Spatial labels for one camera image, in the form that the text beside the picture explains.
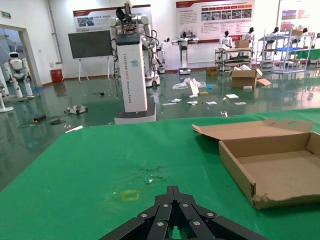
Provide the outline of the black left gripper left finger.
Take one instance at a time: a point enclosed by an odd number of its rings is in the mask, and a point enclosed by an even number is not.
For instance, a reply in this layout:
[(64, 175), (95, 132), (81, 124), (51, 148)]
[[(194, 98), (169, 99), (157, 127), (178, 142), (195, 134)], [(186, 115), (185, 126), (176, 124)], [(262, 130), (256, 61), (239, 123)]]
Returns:
[(157, 195), (154, 205), (118, 226), (102, 240), (168, 240), (172, 237), (174, 187), (168, 186), (165, 194)]

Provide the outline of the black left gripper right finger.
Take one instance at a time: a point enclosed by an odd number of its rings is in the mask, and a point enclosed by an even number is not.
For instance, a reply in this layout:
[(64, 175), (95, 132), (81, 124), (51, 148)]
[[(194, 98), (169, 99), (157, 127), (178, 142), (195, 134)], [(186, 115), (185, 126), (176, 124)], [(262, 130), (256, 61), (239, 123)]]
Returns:
[(265, 240), (260, 235), (216, 212), (198, 205), (190, 194), (181, 193), (178, 186), (173, 187), (174, 202), (181, 210), (190, 233), (199, 240)]

